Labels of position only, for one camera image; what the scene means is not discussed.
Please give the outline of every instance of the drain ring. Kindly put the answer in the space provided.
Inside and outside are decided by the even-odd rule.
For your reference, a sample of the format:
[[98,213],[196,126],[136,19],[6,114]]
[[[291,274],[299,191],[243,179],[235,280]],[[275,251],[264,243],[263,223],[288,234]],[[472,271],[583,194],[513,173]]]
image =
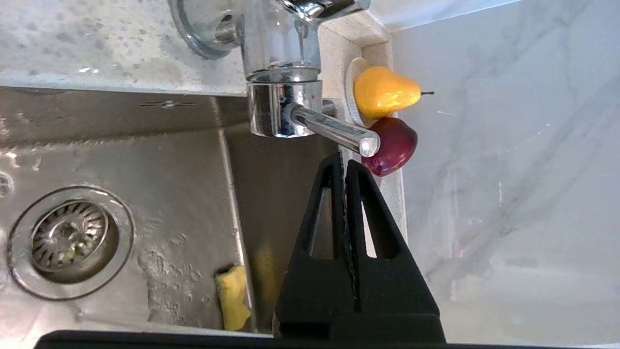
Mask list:
[[[81,260],[92,262],[92,258],[99,261],[95,263],[95,268],[82,263],[69,267],[56,265],[50,268],[45,265],[36,268],[41,265],[33,260],[33,239],[41,224],[56,210],[62,208],[64,211],[65,207],[71,207],[71,204],[77,202],[89,203],[96,207],[93,212],[106,215],[106,233],[110,234],[111,239],[102,236],[100,242],[110,242],[111,248],[99,244]],[[22,214],[9,237],[7,259],[14,279],[29,292],[45,299],[72,299],[96,291],[110,281],[125,264],[132,243],[133,219],[122,201],[99,188],[76,186],[47,194]],[[103,259],[96,258],[99,255],[97,251],[109,252],[110,249],[113,253],[103,253],[106,256]]]

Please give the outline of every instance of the faucet lever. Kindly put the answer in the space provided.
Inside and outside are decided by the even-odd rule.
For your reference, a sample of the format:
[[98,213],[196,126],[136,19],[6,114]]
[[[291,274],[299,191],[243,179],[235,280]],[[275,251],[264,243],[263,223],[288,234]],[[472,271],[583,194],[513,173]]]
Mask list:
[[300,105],[292,106],[291,119],[367,158],[376,154],[381,146],[381,139],[376,132],[339,121]]

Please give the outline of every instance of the faucet base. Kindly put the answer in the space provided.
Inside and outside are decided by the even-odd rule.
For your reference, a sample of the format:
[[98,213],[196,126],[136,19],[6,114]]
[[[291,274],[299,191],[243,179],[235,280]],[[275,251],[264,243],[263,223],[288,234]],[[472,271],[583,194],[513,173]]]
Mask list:
[[201,57],[217,60],[239,46],[241,12],[231,1],[170,0],[170,9],[179,34]]
[[293,138],[314,132],[291,118],[294,106],[321,111],[322,81],[309,83],[248,83],[250,131],[259,136]]

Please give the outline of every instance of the chrome faucet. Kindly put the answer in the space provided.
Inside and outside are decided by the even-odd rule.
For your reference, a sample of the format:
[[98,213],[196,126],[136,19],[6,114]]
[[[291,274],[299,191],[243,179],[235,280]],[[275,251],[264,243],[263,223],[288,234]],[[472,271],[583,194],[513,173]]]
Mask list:
[[171,0],[181,36],[206,59],[241,46],[250,131],[266,137],[321,134],[362,156],[379,135],[322,114],[318,26],[367,9],[370,0]]

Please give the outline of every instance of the faucet handle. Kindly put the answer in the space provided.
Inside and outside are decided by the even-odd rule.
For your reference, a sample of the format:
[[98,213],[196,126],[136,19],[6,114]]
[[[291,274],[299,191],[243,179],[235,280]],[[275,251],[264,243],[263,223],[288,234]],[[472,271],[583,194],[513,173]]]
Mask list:
[[294,15],[310,24],[344,17],[370,7],[371,0],[276,0]]
[[381,139],[372,130],[351,125],[300,105],[291,105],[291,119],[365,158],[379,151]]

